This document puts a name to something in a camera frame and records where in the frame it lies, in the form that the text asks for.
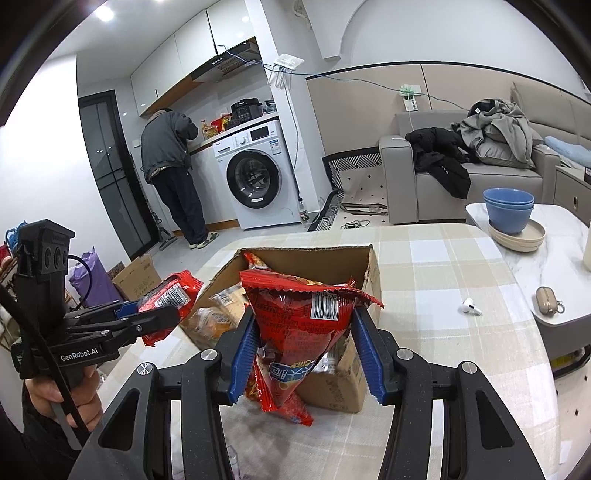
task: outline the washing machine door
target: washing machine door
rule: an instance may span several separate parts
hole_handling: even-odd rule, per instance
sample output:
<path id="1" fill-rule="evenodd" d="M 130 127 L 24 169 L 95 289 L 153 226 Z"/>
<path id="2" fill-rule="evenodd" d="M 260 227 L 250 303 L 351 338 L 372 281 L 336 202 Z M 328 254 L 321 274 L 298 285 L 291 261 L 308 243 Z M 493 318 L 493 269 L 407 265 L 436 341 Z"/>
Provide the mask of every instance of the washing machine door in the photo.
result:
<path id="1" fill-rule="evenodd" d="M 269 205 L 281 186 L 275 162 L 263 152 L 254 150 L 234 155 L 228 164 L 226 178 L 236 200 L 254 209 Z"/>

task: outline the checkered tablecloth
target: checkered tablecloth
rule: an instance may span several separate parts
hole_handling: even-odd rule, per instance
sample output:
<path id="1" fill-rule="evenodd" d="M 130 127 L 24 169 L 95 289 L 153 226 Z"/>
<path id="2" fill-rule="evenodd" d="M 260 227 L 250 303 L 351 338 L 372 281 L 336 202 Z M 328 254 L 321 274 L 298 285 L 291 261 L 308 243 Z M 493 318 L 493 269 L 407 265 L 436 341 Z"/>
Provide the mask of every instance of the checkered tablecloth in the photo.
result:
<path id="1" fill-rule="evenodd" d="M 476 362 L 522 428 L 547 478 L 558 470 L 558 408 L 554 381 L 532 314 L 493 240 L 478 228 L 455 224 L 388 226 L 298 233 L 240 240 L 217 252 L 194 274 L 207 283 L 239 248 L 334 247 L 372 244 L 381 277 L 379 327 L 399 346 L 427 361 L 457 366 Z M 471 297 L 482 316 L 461 312 Z M 143 348 L 136 343 L 108 376 L 99 394 L 114 398 L 142 361 L 158 367 L 188 360 L 197 349 L 180 330 Z M 443 408 L 434 402 L 430 479 L 439 479 Z M 310 407 L 314 424 L 296 426 L 264 414 L 241 398 L 221 407 L 226 438 L 241 469 L 256 480 L 377 478 L 391 426 L 392 407 L 367 396 L 358 414 Z M 182 478 L 178 405 L 173 408 L 173 464 Z"/>

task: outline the blue gripper pad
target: blue gripper pad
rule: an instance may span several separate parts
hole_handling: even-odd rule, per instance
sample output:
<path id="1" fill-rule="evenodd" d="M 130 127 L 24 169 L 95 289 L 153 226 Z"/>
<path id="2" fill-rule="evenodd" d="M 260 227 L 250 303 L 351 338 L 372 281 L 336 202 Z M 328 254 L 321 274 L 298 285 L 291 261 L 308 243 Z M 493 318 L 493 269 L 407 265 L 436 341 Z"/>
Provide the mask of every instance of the blue gripper pad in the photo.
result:
<path id="1" fill-rule="evenodd" d="M 371 326 L 378 333 L 373 320 L 369 316 L 366 317 L 371 322 Z M 361 366 L 363 367 L 363 373 L 368 382 L 369 391 L 371 394 L 378 399 L 380 405 L 387 404 L 387 391 L 384 384 L 384 366 L 378 351 L 372 342 L 371 335 L 358 308 L 353 310 L 353 316 L 351 320 L 351 334 L 353 335 L 353 341 L 361 360 Z"/>
<path id="2" fill-rule="evenodd" d="M 249 322 L 232 362 L 232 380 L 228 398 L 236 403 L 244 393 L 258 347 L 259 328 L 254 318 Z"/>

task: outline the cabinet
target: cabinet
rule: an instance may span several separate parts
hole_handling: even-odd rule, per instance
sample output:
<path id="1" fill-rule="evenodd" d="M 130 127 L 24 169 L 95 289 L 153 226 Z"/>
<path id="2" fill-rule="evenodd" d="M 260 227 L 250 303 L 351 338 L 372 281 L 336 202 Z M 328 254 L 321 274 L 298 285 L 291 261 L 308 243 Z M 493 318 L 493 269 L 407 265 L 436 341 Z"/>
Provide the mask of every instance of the cabinet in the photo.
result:
<path id="1" fill-rule="evenodd" d="M 177 44 L 172 35 L 131 74 L 138 114 L 142 115 L 184 76 Z"/>
<path id="2" fill-rule="evenodd" d="M 217 55 L 205 10 L 179 28 L 174 39 L 183 77 Z"/>
<path id="3" fill-rule="evenodd" d="M 213 41 L 218 53 L 255 36 L 244 0 L 220 0 L 207 9 Z"/>

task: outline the blue pillow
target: blue pillow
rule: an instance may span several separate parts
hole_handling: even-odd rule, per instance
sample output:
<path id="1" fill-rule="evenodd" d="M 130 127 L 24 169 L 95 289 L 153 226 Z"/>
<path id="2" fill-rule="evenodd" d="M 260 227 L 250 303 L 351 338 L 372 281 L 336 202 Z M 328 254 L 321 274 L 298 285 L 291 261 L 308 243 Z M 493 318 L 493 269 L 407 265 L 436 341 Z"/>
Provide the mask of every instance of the blue pillow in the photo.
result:
<path id="1" fill-rule="evenodd" d="M 584 146 L 566 143 L 554 137 L 546 137 L 544 143 L 556 153 L 570 158 L 583 167 L 591 168 L 591 151 L 587 150 Z"/>

